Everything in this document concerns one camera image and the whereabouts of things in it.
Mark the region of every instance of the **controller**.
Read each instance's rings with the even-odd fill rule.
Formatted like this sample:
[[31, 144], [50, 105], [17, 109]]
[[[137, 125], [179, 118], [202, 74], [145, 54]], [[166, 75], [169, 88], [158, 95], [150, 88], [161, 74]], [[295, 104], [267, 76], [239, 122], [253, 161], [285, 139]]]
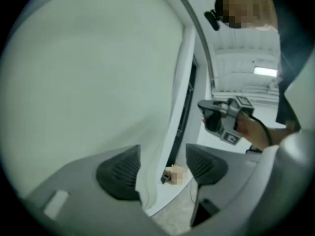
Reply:
[[205, 129], [222, 141], [236, 145], [242, 135], [237, 132], [239, 114], [252, 116], [254, 107], [244, 96], [235, 96], [227, 101], [201, 100], [198, 107], [205, 118]]

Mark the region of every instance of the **concrete floor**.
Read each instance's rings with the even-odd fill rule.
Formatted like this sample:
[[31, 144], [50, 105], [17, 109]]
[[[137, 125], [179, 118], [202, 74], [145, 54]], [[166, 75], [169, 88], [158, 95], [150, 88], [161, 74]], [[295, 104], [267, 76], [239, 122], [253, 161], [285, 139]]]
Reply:
[[194, 179], [165, 208], [152, 216], [152, 219], [170, 235], [180, 235], [190, 230], [190, 219], [197, 195]]

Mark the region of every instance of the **gray plastic panel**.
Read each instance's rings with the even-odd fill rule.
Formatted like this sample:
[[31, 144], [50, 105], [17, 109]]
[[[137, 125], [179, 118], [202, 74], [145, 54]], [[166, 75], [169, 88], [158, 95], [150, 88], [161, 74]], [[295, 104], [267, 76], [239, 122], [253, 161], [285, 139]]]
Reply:
[[186, 159], [198, 185], [216, 184], [228, 171], [226, 161], [193, 144], [186, 144]]
[[51, 235], [56, 236], [81, 236], [80, 233], [70, 231], [62, 228], [58, 223], [47, 217], [41, 209], [37, 208], [31, 202], [22, 200], [22, 203], [26, 210], [33, 216], [33, 218]]
[[209, 199], [219, 209], [225, 207], [239, 193], [252, 175], [261, 154], [238, 154], [225, 150], [195, 145], [205, 153], [223, 159], [228, 165], [228, 171], [214, 185], [203, 185], [197, 199]]
[[265, 149], [235, 198], [215, 216], [183, 235], [260, 235], [279, 223], [314, 177], [314, 137], [315, 133], [292, 134], [279, 149], [278, 146]]
[[96, 180], [101, 163], [137, 147], [111, 150], [69, 163], [39, 185], [27, 202], [43, 210], [55, 192], [63, 190], [69, 196], [55, 218], [60, 228], [94, 236], [167, 235], [145, 214], [139, 201], [117, 200]]
[[98, 184], [112, 197], [121, 200], [140, 200], [135, 191], [140, 169], [140, 145], [102, 162], [96, 170]]

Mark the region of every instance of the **small object on floor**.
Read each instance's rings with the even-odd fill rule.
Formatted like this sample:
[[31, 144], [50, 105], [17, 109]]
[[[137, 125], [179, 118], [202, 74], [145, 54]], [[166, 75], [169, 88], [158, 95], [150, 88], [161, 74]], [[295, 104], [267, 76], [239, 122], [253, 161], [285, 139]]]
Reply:
[[184, 179], [188, 177], [188, 170], [177, 164], [173, 164], [171, 167], [166, 167], [165, 170], [171, 172], [171, 184], [183, 184]]
[[164, 170], [163, 175], [161, 177], [162, 184], [165, 184], [166, 182], [169, 182], [171, 180], [171, 172]]

